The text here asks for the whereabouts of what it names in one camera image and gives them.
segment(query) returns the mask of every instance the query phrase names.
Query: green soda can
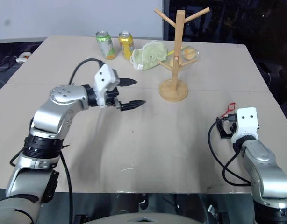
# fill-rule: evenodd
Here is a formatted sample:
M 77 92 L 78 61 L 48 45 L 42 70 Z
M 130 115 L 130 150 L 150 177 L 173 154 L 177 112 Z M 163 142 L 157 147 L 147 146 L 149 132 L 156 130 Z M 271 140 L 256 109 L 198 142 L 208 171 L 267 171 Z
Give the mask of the green soda can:
M 115 58 L 115 49 L 111 41 L 111 37 L 106 31 L 99 31 L 96 33 L 96 40 L 99 44 L 103 57 L 106 59 Z

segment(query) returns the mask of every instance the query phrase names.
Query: wooden stand base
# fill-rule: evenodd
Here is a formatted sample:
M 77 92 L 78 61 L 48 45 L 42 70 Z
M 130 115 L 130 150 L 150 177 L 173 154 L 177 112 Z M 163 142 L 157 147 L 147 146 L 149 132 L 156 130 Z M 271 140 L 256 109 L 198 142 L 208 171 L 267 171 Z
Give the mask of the wooden stand base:
M 168 79 L 161 84 L 159 91 L 162 98 L 171 102 L 179 102 L 188 95 L 188 87 L 181 80 L 177 82 L 177 90 L 172 90 L 172 80 Z

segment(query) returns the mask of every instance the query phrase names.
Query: table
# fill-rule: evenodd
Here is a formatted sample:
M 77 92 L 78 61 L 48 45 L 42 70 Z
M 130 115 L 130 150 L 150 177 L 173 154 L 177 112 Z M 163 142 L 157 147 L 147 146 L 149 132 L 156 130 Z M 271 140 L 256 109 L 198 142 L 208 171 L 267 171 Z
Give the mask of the table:
M 149 40 L 135 39 L 141 48 Z M 113 38 L 119 51 L 117 38 Z M 169 50 L 173 42 L 164 41 Z M 5 188 L 13 167 L 10 158 L 21 149 L 28 125 L 50 90 L 66 84 L 76 65 L 94 57 L 117 70 L 119 77 L 138 81 L 118 87 L 119 100 L 146 100 L 134 110 L 114 107 L 90 108 L 74 118 L 63 149 L 74 192 L 83 193 L 250 193 L 249 187 L 224 182 L 222 168 L 212 157 L 207 133 L 216 116 L 235 101 L 237 108 L 254 106 L 261 128 L 259 139 L 276 155 L 287 175 L 287 120 L 269 92 L 247 48 L 240 44 L 186 42 L 200 52 L 200 60 L 186 66 L 179 79 L 189 88 L 187 98 L 163 100 L 158 86 L 171 76 L 162 66 L 135 70 L 119 55 L 102 58 L 95 37 L 52 36 L 47 38 L 0 90 L 0 188 Z M 98 64 L 84 64 L 76 85 L 93 85 Z M 212 144 L 223 163 L 234 154 L 230 140 L 221 140 L 217 130 Z M 240 160 L 230 169 L 249 178 Z M 56 191 L 67 192 L 64 169 Z M 231 181 L 240 182 L 232 176 Z

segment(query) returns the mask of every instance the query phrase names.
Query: wooden mug tree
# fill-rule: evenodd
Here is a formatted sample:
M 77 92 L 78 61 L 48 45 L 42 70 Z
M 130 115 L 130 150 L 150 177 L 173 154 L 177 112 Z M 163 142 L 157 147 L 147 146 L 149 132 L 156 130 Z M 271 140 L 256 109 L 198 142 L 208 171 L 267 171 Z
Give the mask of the wooden mug tree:
M 157 13 L 160 17 L 162 17 L 162 19 L 167 21 L 169 24 L 171 24 L 173 27 L 175 27 L 175 46 L 174 46 L 172 68 L 164 64 L 163 62 L 159 61 L 159 64 L 163 65 L 164 67 L 172 71 L 172 78 L 165 80 L 161 84 L 160 95 L 168 101 L 178 102 L 183 100 L 188 95 L 188 87 L 186 83 L 184 83 L 181 80 L 178 80 L 179 68 L 196 61 L 196 59 L 192 59 L 188 62 L 180 64 L 180 53 L 181 53 L 184 23 L 189 22 L 201 15 L 210 12 L 210 9 L 209 7 L 205 8 L 187 18 L 185 18 L 184 10 L 178 10 L 176 16 L 176 23 L 174 23 L 170 18 L 168 18 L 158 9 L 155 8 L 154 12 Z

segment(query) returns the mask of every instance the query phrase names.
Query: wooden peg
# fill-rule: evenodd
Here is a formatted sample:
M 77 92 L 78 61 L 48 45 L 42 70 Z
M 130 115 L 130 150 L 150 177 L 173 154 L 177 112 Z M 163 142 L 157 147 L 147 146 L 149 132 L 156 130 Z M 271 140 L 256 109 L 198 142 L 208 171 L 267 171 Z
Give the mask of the wooden peg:
M 157 13 L 162 19 L 167 21 L 169 24 L 171 24 L 173 27 L 176 27 L 176 23 L 174 23 L 170 18 L 168 18 L 166 15 L 164 15 L 162 12 L 160 12 L 158 9 L 154 9 L 154 12 Z
M 166 67 L 169 71 L 172 71 L 172 68 L 170 66 L 168 66 L 167 64 L 164 64 L 161 61 L 157 61 L 159 64 L 161 64 L 162 66 Z
M 187 18 L 185 18 L 184 22 L 189 22 L 189 21 L 191 21 L 191 20 L 193 20 L 193 19 L 195 19 L 195 18 L 197 18 L 197 17 L 199 17 L 201 15 L 204 15 L 204 14 L 206 14 L 208 12 L 210 12 L 210 8 L 209 7 L 205 8 L 205 9 L 203 9 L 203 10 L 201 10 L 201 11 L 199 11 L 199 12 L 197 12 L 197 13 L 195 13 L 195 14 L 187 17 Z
M 185 63 L 181 64 L 180 67 L 183 67 L 183 66 L 185 66 L 185 65 L 188 65 L 188 64 L 190 64 L 190 63 L 192 63 L 192 62 L 196 62 L 196 59 L 192 59 L 192 60 L 190 60 L 190 61 L 188 61 L 188 62 L 185 62 Z

